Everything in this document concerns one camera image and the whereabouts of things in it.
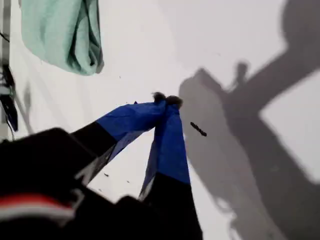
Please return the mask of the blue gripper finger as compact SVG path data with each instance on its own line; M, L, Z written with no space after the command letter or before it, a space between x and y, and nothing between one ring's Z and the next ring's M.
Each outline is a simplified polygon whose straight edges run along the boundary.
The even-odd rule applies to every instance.
M74 131L71 135L93 154L93 160L75 178L87 185L124 148L153 129L164 115L166 106L166 96L156 92L153 94L153 102L119 106Z
M179 112L183 101L177 96L155 95L154 102L164 104L164 115L155 125L139 199L159 221L156 236L201 240Z

